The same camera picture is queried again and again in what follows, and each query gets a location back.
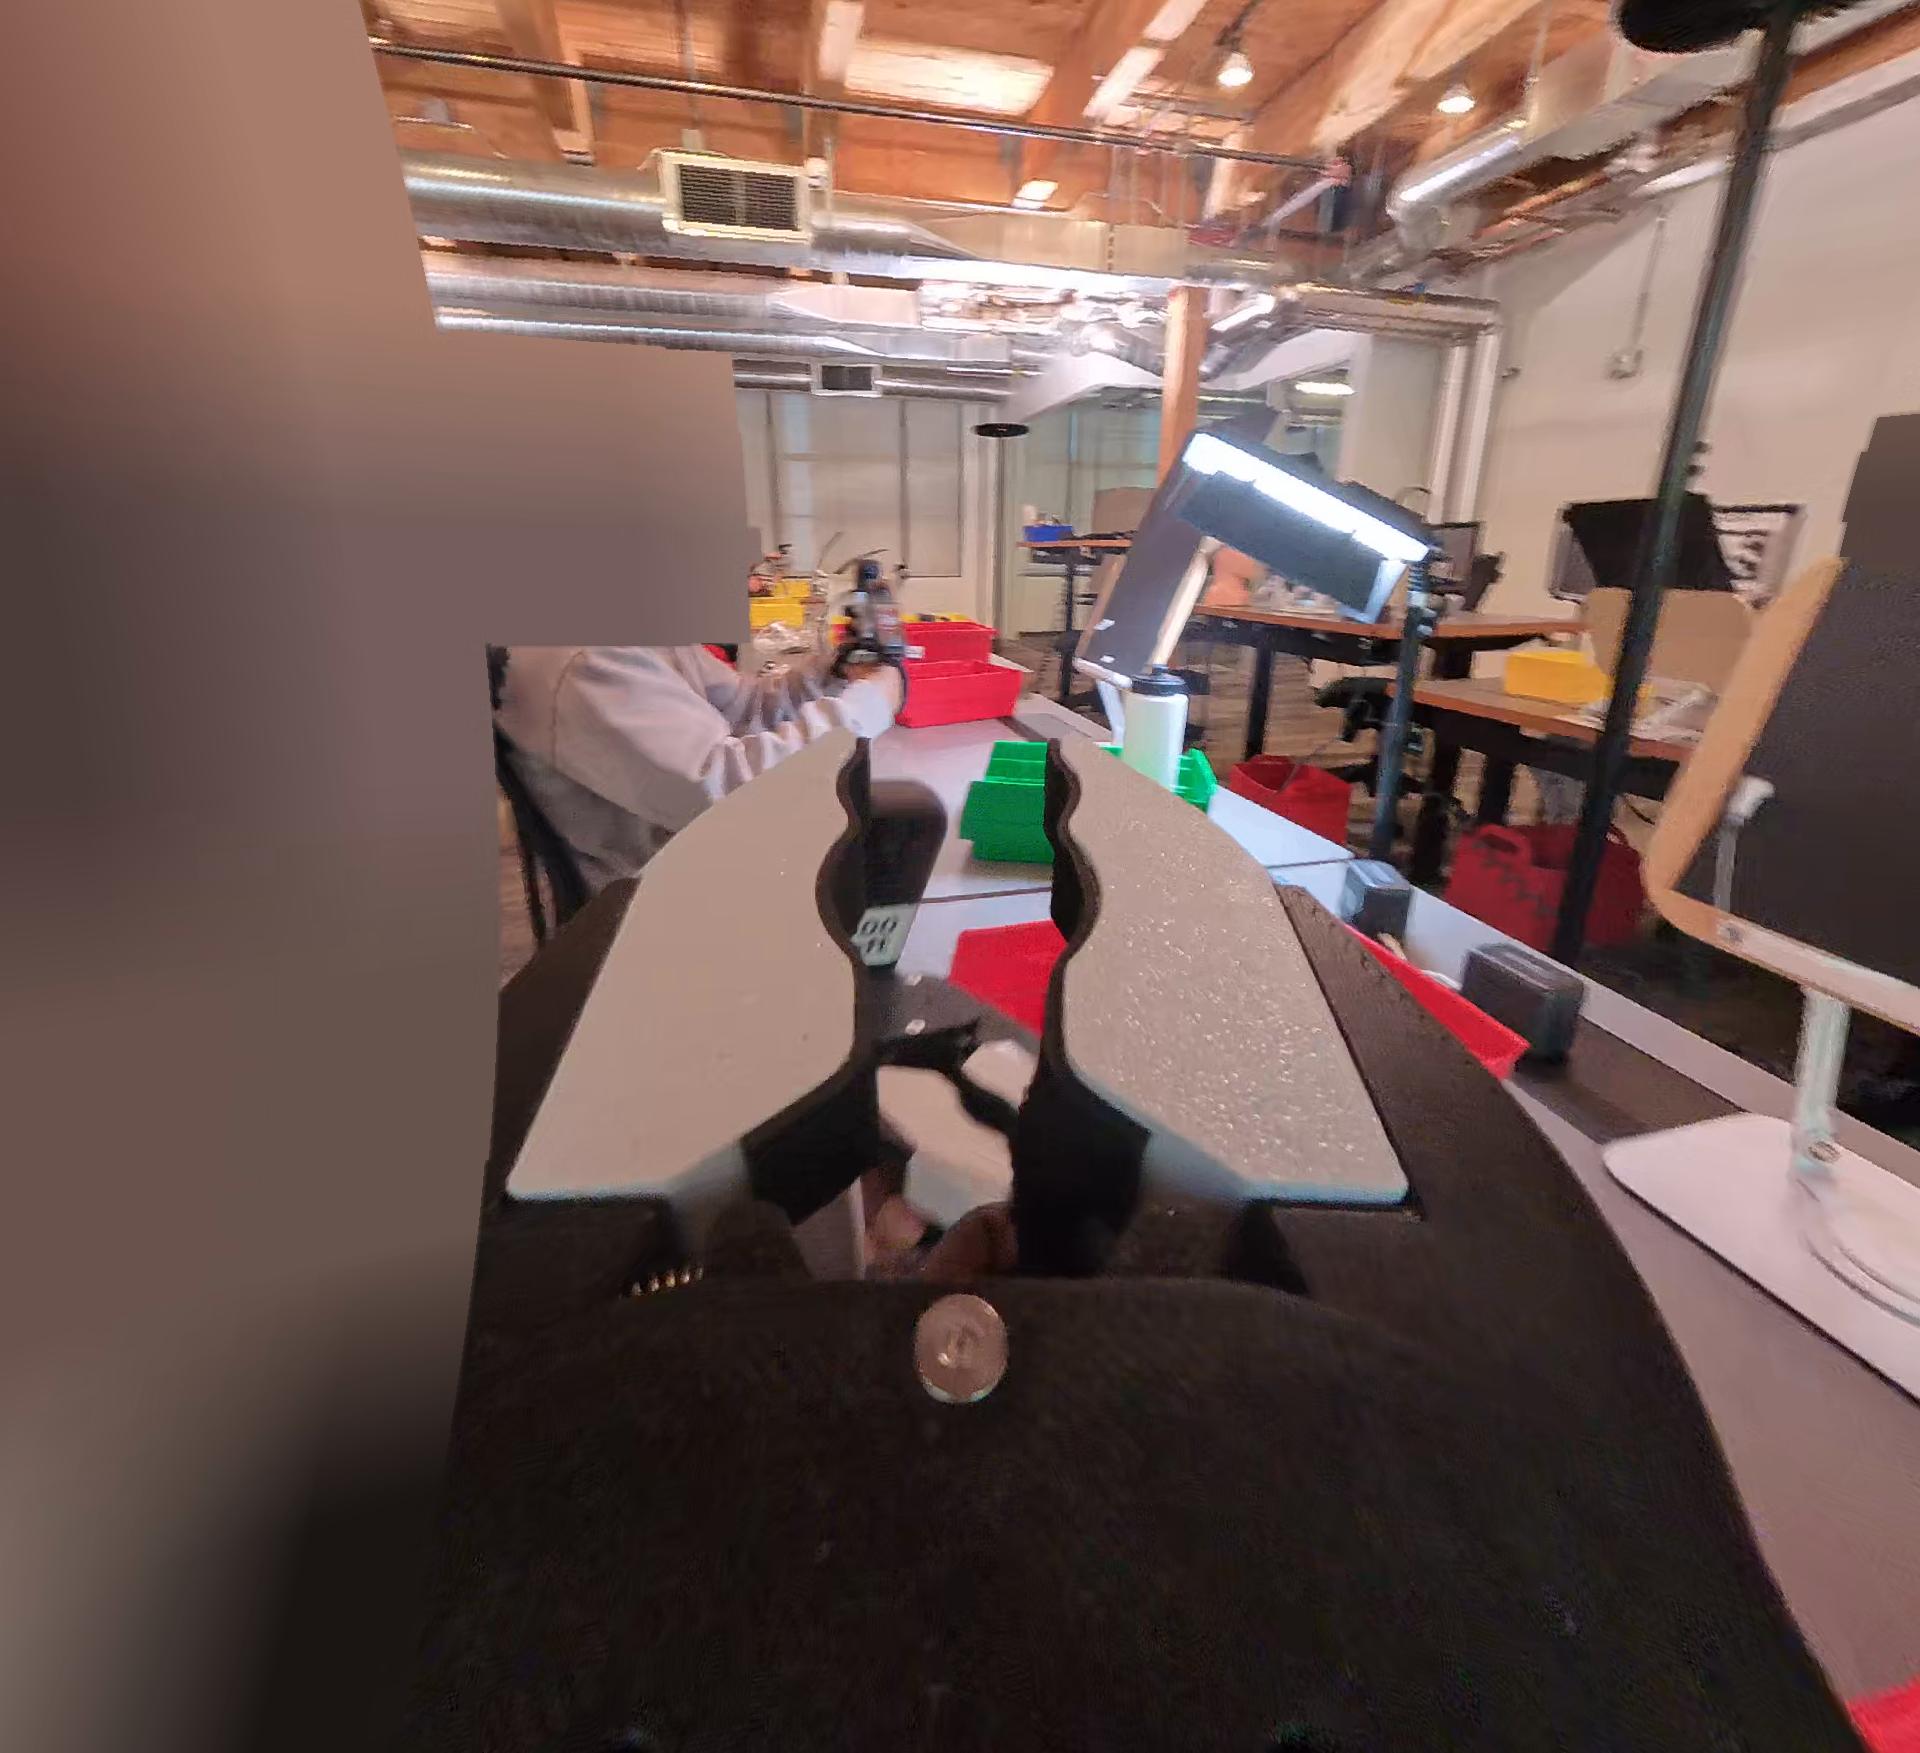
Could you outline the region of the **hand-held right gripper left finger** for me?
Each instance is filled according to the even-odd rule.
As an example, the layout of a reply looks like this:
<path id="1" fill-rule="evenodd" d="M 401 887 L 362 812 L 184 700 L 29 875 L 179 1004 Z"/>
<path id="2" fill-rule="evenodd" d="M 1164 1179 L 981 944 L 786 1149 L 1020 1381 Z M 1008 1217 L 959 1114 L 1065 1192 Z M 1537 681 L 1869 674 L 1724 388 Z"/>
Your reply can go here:
<path id="1" fill-rule="evenodd" d="M 865 740 L 818 740 L 645 864 L 506 1169 L 511 1209 L 661 1217 L 703 1261 L 726 1215 L 771 1207 L 817 1278 L 862 1282 L 881 1101 L 842 843 L 872 791 L 909 786 L 872 777 Z"/>

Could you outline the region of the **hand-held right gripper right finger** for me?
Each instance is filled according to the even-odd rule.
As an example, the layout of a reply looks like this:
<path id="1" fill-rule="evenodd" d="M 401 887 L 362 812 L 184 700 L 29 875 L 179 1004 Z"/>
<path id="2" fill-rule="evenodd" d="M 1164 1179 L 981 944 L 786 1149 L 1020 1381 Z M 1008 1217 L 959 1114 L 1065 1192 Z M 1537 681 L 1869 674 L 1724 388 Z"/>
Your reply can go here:
<path id="1" fill-rule="evenodd" d="M 1046 746 L 1050 916 L 1010 1209 L 1039 1273 L 1153 1215 L 1412 1215 L 1415 1190 L 1271 868 L 1092 740 Z"/>

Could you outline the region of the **person's right hand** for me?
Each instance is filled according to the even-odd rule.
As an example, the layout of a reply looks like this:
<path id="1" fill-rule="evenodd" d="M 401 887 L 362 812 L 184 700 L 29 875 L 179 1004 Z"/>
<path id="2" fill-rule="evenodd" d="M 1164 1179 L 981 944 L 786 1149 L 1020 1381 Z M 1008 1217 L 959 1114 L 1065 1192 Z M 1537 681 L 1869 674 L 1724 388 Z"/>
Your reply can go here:
<path id="1" fill-rule="evenodd" d="M 940 1221 L 914 1209 L 895 1179 L 887 1168 L 872 1168 L 859 1179 L 859 1255 L 865 1282 L 977 1286 L 1020 1269 L 1020 1230 L 1008 1200 Z"/>

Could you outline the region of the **green plastic bin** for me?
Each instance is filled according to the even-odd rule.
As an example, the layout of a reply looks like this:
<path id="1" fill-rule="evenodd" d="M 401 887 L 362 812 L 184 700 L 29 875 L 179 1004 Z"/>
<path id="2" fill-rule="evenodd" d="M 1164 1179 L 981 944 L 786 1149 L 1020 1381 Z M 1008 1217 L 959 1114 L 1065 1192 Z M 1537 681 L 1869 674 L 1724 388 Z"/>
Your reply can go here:
<path id="1" fill-rule="evenodd" d="M 1046 754 L 1050 743 L 1038 740 L 1003 740 L 988 746 L 985 773 L 967 786 L 959 808 L 959 841 L 977 860 L 1052 860 L 1052 841 L 1046 833 Z"/>

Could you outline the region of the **red parts-filled plastic bin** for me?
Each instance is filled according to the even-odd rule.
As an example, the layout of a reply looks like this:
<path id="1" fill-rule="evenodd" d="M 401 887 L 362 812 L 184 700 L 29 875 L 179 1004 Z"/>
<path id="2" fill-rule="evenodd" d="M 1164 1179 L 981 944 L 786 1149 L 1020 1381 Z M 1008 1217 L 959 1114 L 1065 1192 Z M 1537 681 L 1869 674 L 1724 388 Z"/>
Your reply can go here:
<path id="1" fill-rule="evenodd" d="M 1050 920 L 965 927 L 951 955 L 951 985 L 994 1004 L 1024 1032 L 1046 1032 L 1046 997 L 1065 937 Z M 1417 971 L 1398 940 L 1369 940 L 1369 955 L 1423 1004 L 1487 1073 L 1513 1078 L 1531 1039 L 1480 1009 L 1435 971 Z"/>

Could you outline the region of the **red fabric bag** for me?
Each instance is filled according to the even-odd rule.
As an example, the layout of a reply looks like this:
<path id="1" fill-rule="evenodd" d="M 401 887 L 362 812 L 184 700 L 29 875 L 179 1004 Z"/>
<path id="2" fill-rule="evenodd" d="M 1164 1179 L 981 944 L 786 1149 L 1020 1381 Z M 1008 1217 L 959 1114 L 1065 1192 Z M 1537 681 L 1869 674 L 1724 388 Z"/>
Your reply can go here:
<path id="1" fill-rule="evenodd" d="M 1568 864 L 1575 853 L 1575 828 L 1468 828 L 1452 847 L 1445 899 L 1532 944 L 1552 951 L 1557 927 L 1557 903 Z M 1586 925 L 1586 944 L 1613 951 L 1641 932 L 1642 920 L 1642 860 L 1613 828 L 1599 864 L 1599 892 Z"/>
<path id="2" fill-rule="evenodd" d="M 1316 833 L 1330 843 L 1346 843 L 1356 780 L 1294 754 L 1252 754 L 1231 762 L 1224 780 L 1234 796 Z"/>

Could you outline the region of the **white bottle black cap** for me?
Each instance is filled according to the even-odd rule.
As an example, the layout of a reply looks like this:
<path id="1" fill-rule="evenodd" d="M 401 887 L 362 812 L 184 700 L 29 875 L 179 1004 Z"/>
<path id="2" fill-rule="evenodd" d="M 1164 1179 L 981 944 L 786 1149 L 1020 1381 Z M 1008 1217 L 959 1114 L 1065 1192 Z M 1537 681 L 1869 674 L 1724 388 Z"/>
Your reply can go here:
<path id="1" fill-rule="evenodd" d="M 1136 674 L 1122 691 L 1122 758 L 1164 791 L 1182 786 L 1183 711 L 1183 680 L 1164 666 Z"/>

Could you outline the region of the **black light stand pole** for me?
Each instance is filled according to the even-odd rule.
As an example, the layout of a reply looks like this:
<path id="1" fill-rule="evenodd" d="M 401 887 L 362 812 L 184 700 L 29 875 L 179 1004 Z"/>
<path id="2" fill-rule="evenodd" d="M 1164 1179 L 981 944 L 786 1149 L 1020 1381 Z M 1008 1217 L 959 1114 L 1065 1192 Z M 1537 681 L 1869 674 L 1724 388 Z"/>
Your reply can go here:
<path id="1" fill-rule="evenodd" d="M 1400 792 L 1405 792 L 1405 751 L 1415 725 L 1415 688 L 1423 681 L 1429 641 L 1445 617 L 1445 572 L 1441 550 L 1429 550 L 1405 572 L 1405 610 L 1400 610 L 1400 646 L 1393 674 L 1393 705 L 1375 743 L 1375 812 L 1369 833 L 1369 856 L 1388 860 L 1400 833 Z"/>

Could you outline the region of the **grey panel on stand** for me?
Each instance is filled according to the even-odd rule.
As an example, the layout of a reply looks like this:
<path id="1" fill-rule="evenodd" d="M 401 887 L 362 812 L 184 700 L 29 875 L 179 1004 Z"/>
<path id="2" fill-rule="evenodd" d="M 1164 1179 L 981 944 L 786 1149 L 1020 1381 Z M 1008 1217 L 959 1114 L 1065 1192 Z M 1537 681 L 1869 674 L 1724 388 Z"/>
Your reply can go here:
<path id="1" fill-rule="evenodd" d="M 1110 740 L 1122 740 L 1122 694 L 1141 674 L 1164 669 L 1205 589 L 1210 539 L 1182 514 L 1190 490 L 1190 468 L 1172 468 L 1160 479 L 1129 549 L 1106 562 L 1095 607 L 1071 658 L 1071 669 L 1095 688 Z"/>

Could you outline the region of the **black floor lamp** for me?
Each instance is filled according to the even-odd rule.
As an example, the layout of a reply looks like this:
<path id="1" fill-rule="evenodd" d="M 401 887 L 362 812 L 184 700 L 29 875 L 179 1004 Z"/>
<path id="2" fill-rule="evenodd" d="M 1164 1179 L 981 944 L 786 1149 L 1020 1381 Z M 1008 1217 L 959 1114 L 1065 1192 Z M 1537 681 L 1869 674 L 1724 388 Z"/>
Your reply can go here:
<path id="1" fill-rule="evenodd" d="M 977 473 L 981 473 L 981 618 L 994 630 L 1010 626 L 1008 585 L 1020 572 L 1020 473 L 1024 473 L 1024 419 L 977 419 Z"/>

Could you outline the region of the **wooden office desk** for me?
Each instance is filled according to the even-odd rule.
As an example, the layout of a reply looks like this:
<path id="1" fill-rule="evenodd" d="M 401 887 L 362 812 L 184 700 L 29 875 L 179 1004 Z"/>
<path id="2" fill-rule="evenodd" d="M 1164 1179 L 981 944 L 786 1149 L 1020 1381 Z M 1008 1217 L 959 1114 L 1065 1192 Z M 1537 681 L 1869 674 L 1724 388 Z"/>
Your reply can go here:
<path id="1" fill-rule="evenodd" d="M 1472 680 L 1423 680 L 1415 688 L 1415 717 L 1456 751 L 1504 758 L 1513 769 L 1541 769 L 1589 786 L 1599 769 L 1603 725 L 1573 707 L 1509 694 Z M 1618 796 L 1661 802 L 1668 780 L 1695 754 L 1695 740 L 1629 740 L 1618 769 Z"/>
<path id="2" fill-rule="evenodd" d="M 1224 641 L 1252 655 L 1252 681 L 1250 681 L 1250 707 L 1245 707 L 1245 754 L 1258 754 L 1266 743 L 1266 717 L 1271 717 L 1271 681 L 1280 658 L 1298 663 L 1346 663 L 1346 666 L 1388 666 L 1400 658 L 1400 618 L 1341 618 L 1341 617 L 1312 617 L 1312 610 L 1288 610 L 1288 607 L 1198 607 L 1183 623 L 1190 641 Z M 1582 641 L 1582 618 L 1513 618 L 1513 617 L 1445 617 L 1429 641 L 1429 674 L 1459 681 L 1472 669 L 1472 658 L 1484 655 L 1509 655 L 1531 641 Z"/>

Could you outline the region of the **LED panel light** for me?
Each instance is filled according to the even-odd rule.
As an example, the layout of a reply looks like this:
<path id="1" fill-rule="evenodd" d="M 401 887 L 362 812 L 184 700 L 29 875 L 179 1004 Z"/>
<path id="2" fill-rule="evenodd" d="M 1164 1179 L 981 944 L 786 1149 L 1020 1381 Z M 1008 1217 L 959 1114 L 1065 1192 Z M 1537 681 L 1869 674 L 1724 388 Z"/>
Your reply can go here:
<path id="1" fill-rule="evenodd" d="M 1441 557 L 1435 531 L 1398 501 L 1312 469 L 1303 455 L 1193 430 L 1166 479 L 1172 517 L 1250 557 L 1346 618 L 1382 618 L 1388 592 Z"/>

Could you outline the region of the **cardboard box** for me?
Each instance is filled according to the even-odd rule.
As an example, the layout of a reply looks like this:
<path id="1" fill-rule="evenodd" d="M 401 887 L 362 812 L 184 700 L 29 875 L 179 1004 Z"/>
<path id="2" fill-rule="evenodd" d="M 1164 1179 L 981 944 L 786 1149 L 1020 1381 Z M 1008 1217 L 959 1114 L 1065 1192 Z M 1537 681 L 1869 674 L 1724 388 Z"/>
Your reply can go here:
<path id="1" fill-rule="evenodd" d="M 1629 589 L 1589 589 L 1582 602 L 1586 650 L 1613 688 Z M 1731 680 L 1757 610 L 1739 589 L 1667 589 L 1637 725 L 1654 725 L 1673 707 L 1706 707 Z"/>

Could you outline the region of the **white air vent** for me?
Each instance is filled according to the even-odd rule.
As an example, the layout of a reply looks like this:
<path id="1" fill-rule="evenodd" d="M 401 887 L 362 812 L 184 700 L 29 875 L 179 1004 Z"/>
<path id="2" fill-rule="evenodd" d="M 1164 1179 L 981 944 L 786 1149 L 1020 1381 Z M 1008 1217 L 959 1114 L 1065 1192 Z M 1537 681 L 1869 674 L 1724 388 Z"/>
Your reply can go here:
<path id="1" fill-rule="evenodd" d="M 657 220 L 700 243 L 810 243 L 806 164 L 657 147 Z"/>

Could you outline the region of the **silver air duct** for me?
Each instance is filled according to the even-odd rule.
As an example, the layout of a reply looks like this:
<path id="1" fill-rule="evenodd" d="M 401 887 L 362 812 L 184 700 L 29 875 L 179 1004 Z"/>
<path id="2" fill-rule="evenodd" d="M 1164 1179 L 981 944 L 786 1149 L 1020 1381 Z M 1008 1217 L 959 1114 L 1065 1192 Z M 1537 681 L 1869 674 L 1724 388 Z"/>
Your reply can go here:
<path id="1" fill-rule="evenodd" d="M 657 164 L 602 175 L 547 161 L 486 161 L 450 151 L 404 151 L 404 189 L 423 238 L 480 247 L 538 247 L 624 258 L 717 258 L 755 265 L 849 273 L 849 274 L 965 274 L 1015 281 L 1010 258 L 965 250 L 917 220 L 817 203 L 810 243 L 700 243 L 657 220 Z"/>

